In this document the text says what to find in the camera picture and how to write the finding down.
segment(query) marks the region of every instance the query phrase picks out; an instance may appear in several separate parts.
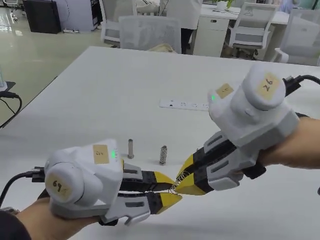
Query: floor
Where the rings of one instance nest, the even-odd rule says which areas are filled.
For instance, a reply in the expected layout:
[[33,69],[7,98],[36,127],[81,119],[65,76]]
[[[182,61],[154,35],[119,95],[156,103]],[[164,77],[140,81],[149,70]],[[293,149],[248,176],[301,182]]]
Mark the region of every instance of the floor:
[[[27,105],[88,46],[110,47],[100,41],[100,31],[45,34],[30,32],[27,18],[14,22],[10,10],[0,8],[0,70],[5,81],[16,82],[11,90]],[[15,110],[18,101],[8,99]],[[0,124],[12,113],[0,101]]]

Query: label sticker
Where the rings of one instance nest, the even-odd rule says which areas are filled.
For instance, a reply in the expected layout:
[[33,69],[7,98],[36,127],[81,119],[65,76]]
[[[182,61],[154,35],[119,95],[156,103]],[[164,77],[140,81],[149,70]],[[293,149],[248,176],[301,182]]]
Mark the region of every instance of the label sticker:
[[215,92],[219,95],[219,97],[221,99],[224,99],[226,96],[231,94],[233,91],[234,91],[233,88],[228,83],[223,84],[220,88],[215,90]]
[[51,173],[45,179],[45,188],[51,189],[58,197],[60,197],[64,201],[66,201],[72,193],[70,187],[54,173]]
[[280,80],[273,75],[271,72],[265,74],[264,79],[258,85],[256,92],[263,97],[265,100],[270,101],[277,88],[279,87]]
[[93,145],[93,158],[95,164],[108,164],[109,152],[107,145]]

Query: small spring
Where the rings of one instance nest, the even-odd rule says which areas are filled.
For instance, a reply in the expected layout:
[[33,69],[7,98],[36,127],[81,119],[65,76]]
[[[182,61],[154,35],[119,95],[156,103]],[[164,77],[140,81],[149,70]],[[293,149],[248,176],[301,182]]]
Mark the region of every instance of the small spring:
[[172,184],[172,186],[169,188],[168,192],[170,194],[175,194],[175,195],[179,195],[179,193],[177,192],[177,187],[179,186],[179,184],[190,175],[189,172],[187,171],[183,171],[180,173],[180,175],[176,178],[174,184]]
[[159,164],[160,164],[160,165],[165,165],[165,164],[166,164],[166,161],[167,161],[167,153],[168,153],[167,146],[161,147],[161,151],[160,151],[160,161],[159,161]]

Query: hand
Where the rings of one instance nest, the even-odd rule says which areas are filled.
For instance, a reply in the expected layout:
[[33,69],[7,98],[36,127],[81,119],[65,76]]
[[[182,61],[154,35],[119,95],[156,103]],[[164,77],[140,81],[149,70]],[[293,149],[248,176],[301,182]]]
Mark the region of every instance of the hand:
[[49,198],[37,200],[17,215],[32,240],[67,240],[87,225],[99,221],[98,217],[62,219],[49,209]]
[[320,120],[302,117],[296,131],[284,142],[261,151],[263,165],[320,169]]

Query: person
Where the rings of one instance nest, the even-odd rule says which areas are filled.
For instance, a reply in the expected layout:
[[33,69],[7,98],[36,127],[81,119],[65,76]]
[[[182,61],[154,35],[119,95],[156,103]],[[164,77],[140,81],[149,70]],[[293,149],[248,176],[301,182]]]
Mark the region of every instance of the person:
[[186,54],[190,37],[198,27],[203,0],[165,0],[166,16],[180,21],[181,53]]
[[[302,117],[287,139],[261,151],[258,161],[264,166],[320,169],[320,120]],[[0,211],[1,240],[67,240],[82,228],[98,222],[97,217],[62,219],[49,210],[49,199],[37,200],[17,216]]]
[[299,3],[299,0],[283,0],[279,11],[290,14],[293,8],[298,7]]

